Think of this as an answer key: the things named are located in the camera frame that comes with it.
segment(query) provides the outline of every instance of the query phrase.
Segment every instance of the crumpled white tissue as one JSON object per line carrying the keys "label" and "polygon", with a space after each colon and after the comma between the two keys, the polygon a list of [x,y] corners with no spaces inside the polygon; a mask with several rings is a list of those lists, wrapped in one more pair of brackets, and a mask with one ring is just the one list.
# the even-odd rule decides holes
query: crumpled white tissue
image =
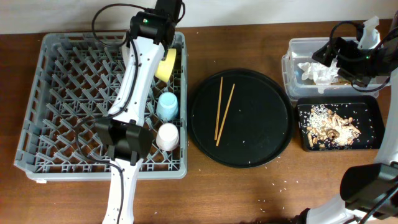
{"label": "crumpled white tissue", "polygon": [[[305,62],[298,63],[304,73],[301,77],[302,80],[311,79],[316,85],[330,85],[333,82],[338,82],[338,70],[336,67],[337,62],[332,62],[330,67],[326,67],[321,63]],[[318,89],[319,93],[323,94],[323,89]]]}

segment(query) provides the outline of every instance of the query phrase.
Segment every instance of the wooden table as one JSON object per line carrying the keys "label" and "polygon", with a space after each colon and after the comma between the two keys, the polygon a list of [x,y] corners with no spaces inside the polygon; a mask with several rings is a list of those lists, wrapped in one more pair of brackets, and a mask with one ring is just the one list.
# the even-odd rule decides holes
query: wooden table
{"label": "wooden table", "polygon": [[[390,23],[381,21],[382,36],[387,34]],[[185,34],[189,53],[188,91],[192,92],[206,77],[228,68],[256,70],[282,85],[280,60],[289,40],[327,37],[335,24],[179,29]],[[336,35],[352,36],[354,29],[342,26]],[[43,36],[0,35],[0,220],[2,223],[101,223],[108,202],[109,182],[36,184],[13,166]],[[377,99],[384,122],[390,93],[390,88],[386,88]],[[260,220],[264,223],[292,218],[305,208],[315,208],[338,194],[345,171],[351,166],[372,163],[376,153],[369,150],[305,152],[300,146],[297,128],[280,159],[253,169],[234,169],[212,161],[190,143],[186,177],[138,182],[134,201],[136,223]],[[373,223],[396,221],[390,218]]]}

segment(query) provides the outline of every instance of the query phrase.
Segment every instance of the gray plastic crate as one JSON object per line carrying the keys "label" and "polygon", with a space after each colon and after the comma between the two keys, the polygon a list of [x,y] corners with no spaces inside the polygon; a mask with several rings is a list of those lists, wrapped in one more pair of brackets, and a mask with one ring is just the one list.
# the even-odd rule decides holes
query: gray plastic crate
{"label": "gray plastic crate", "polygon": [[[99,33],[108,42],[120,42],[123,32]],[[156,137],[161,121],[154,113],[161,93],[176,94],[179,119],[171,121],[180,130],[180,147],[171,152],[157,148],[155,141],[141,166],[139,179],[181,179],[187,173],[187,48],[176,32],[177,59],[168,83],[152,82],[144,127]],[[28,178],[47,180],[110,180],[110,167],[97,164],[75,148],[73,128],[78,118],[106,115],[115,100],[124,75],[119,49],[104,48],[91,33],[48,34],[43,38],[14,165]],[[107,159],[93,124],[83,125],[80,144],[97,159]]]}

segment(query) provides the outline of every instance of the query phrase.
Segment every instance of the pair of chopsticks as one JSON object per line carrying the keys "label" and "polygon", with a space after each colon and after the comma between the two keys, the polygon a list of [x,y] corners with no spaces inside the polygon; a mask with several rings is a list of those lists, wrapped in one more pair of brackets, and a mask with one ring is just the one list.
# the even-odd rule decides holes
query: pair of chopsticks
{"label": "pair of chopsticks", "polygon": [[224,112],[223,122],[221,122],[220,132],[218,132],[218,122],[219,122],[220,107],[221,107],[221,93],[223,92],[223,77],[221,77],[220,93],[219,93],[219,95],[218,95],[218,108],[217,108],[217,119],[216,119],[216,133],[215,133],[215,135],[214,135],[214,140],[217,140],[216,146],[218,146],[218,143],[220,143],[221,134],[223,133],[224,123],[225,123],[225,119],[226,119],[226,114],[228,113],[228,108],[229,108],[229,104],[231,103],[232,93],[234,92],[234,88],[235,88],[235,84],[232,86],[231,93],[229,94],[228,103],[226,104],[226,109],[225,109],[225,112]]}

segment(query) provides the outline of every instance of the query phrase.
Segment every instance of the white cup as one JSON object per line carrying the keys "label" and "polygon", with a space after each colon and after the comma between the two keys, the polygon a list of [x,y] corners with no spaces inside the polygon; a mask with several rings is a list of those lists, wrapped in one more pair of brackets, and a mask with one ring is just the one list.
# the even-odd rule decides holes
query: white cup
{"label": "white cup", "polygon": [[172,123],[165,123],[157,132],[156,145],[163,151],[171,151],[178,146],[179,140],[177,127]]}
{"label": "white cup", "polygon": [[161,120],[173,120],[178,113],[177,97],[173,93],[165,92],[159,97],[156,114]]}

